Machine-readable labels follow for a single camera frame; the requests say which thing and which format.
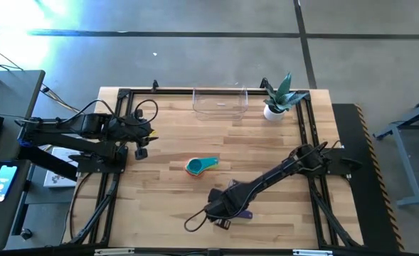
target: desk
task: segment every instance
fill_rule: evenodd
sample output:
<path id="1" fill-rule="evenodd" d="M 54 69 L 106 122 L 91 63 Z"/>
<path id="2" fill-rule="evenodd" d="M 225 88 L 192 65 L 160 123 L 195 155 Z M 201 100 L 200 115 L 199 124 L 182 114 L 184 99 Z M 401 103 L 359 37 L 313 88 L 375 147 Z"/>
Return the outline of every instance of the desk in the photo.
<path id="1" fill-rule="evenodd" d="M 114 109 L 118 90 L 102 87 L 99 98 Z M 329 91 L 310 93 L 319 140 L 332 145 L 339 135 Z M 152 122 L 159 139 L 147 147 L 149 157 L 141 161 L 134 160 L 134 145 L 128 145 L 129 159 L 117 193 L 110 247 L 318 247 L 307 179 L 299 175 L 259 194 L 249 207 L 254 214 L 251 221 L 233 219 L 230 230 L 209 222 L 194 233 L 183 227 L 185 219 L 205 206 L 211 188 L 224 189 L 233 178 L 251 181 L 301 144 L 296 110 L 286 113 L 281 122 L 269 122 L 262 113 L 265 96 L 249 95 L 248 111 L 242 120 L 200 121 L 193 113 L 191 95 L 135 95 L 134 105 L 149 98 L 159 105 L 159 114 Z M 153 114 L 151 106 L 144 105 L 142 109 L 146 118 Z M 97 104 L 95 111 L 107 110 Z M 205 156 L 218 156 L 219 167 L 201 178 L 190 177 L 183 170 L 188 159 Z M 362 244 L 349 184 L 335 176 L 327 180 L 335 216 Z M 73 214 L 75 230 L 81 229 L 92 215 L 99 182 L 100 175 L 95 174 L 81 188 Z M 202 217 L 191 221 L 189 227 L 198 225 Z M 322 221 L 329 240 L 327 224 L 324 218 Z M 67 240 L 68 229 L 64 237 Z"/>
<path id="2" fill-rule="evenodd" d="M 44 75 L 45 72 L 42 70 L 0 71 L 0 114 L 30 117 Z M 8 196 L 0 202 L 0 250 L 4 248 L 9 237 L 11 224 L 31 166 L 30 161 L 13 161 L 20 149 L 16 141 L 20 127 L 14 123 L 15 119 L 17 118 L 4 118 L 4 127 L 0 136 L 0 168 L 5 163 L 18 167 Z"/>

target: white pot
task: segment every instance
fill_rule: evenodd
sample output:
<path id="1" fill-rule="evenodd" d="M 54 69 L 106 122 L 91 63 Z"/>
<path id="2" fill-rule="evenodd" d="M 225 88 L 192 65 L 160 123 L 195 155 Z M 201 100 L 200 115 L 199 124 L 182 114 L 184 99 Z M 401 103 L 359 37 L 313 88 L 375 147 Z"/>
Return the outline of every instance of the white pot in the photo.
<path id="1" fill-rule="evenodd" d="M 283 118 L 283 115 L 285 114 L 285 111 L 282 113 L 274 113 L 269 109 L 269 105 L 265 105 L 265 109 L 263 110 L 263 114 L 265 115 L 266 119 L 272 121 L 272 122 L 276 122 L 276 121 L 280 121 Z"/>

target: succulent plant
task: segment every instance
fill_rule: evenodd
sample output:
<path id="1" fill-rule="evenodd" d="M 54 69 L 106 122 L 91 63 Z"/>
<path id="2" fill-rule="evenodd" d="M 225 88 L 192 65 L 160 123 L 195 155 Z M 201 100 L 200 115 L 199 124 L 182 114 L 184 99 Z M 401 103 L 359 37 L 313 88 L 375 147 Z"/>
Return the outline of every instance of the succulent plant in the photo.
<path id="1" fill-rule="evenodd" d="M 264 103 L 270 106 L 271 111 L 276 113 L 288 111 L 307 95 L 307 93 L 290 92 L 291 83 L 292 75 L 288 73 L 277 91 L 274 91 L 269 83 L 266 85 L 266 91 L 270 98 L 264 100 Z"/>

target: black desk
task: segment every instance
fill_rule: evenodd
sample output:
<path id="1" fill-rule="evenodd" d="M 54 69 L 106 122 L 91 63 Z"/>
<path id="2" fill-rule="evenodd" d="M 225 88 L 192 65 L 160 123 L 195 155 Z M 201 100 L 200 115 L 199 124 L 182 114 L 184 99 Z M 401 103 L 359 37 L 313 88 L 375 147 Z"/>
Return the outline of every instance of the black desk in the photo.
<path id="1" fill-rule="evenodd" d="M 36 103 L 41 83 L 45 77 L 42 70 L 0 71 L 0 114 L 15 114 L 30 117 Z M 31 162 L 16 161 L 20 146 L 16 141 L 20 127 L 15 117 L 4 117 L 0 136 L 0 167 L 9 162 L 18 167 L 8 196 L 0 202 L 0 250 L 5 247 L 11 224 L 14 221 L 18 202 L 24 190 Z"/>

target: potted plant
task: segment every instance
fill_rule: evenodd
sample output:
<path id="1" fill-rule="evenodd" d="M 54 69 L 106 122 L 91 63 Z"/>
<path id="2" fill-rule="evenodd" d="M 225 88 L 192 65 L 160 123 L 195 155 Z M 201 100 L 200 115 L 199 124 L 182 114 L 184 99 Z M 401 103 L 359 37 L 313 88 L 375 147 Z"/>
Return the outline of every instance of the potted plant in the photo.
<path id="1" fill-rule="evenodd" d="M 266 105 L 263 114 L 266 119 L 270 121 L 281 120 L 286 111 L 290 110 L 293 105 L 297 104 L 307 95 L 307 93 L 296 94 L 296 92 L 290 92 L 291 83 L 292 75 L 288 73 L 277 91 L 274 91 L 274 88 L 272 88 L 269 83 L 265 85 L 266 91 L 269 95 L 269 99 L 264 100 Z"/>

